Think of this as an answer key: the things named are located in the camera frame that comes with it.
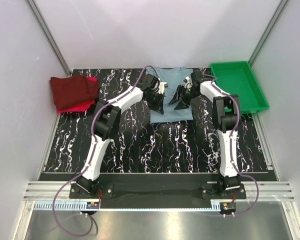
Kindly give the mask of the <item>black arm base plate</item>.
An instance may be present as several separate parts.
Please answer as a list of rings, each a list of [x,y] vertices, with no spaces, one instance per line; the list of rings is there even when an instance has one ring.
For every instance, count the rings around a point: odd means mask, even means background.
[[[247,194],[243,185],[237,189],[221,191],[216,183],[198,182],[101,182],[86,192],[77,184],[71,184],[71,199],[114,199],[119,197],[138,196],[182,196],[204,200],[226,199],[245,200]]]

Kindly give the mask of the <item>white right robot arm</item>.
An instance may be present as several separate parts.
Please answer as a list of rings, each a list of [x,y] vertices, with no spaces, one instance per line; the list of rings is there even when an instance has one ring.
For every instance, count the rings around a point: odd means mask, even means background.
[[[240,122],[240,99],[216,84],[217,77],[194,71],[177,86],[169,105],[177,104],[176,111],[186,109],[191,100],[205,96],[212,102],[212,124],[220,141],[219,177],[211,194],[229,198],[240,188],[241,179],[237,164],[237,135]]]

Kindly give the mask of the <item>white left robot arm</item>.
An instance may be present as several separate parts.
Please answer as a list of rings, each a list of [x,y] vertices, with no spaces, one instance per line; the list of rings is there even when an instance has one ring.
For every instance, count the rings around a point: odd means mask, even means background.
[[[167,82],[147,74],[117,97],[97,101],[86,163],[75,178],[76,185],[85,197],[93,198],[98,193],[101,164],[109,143],[119,132],[122,113],[136,103],[146,101],[151,110],[163,114],[165,88],[168,86]]]

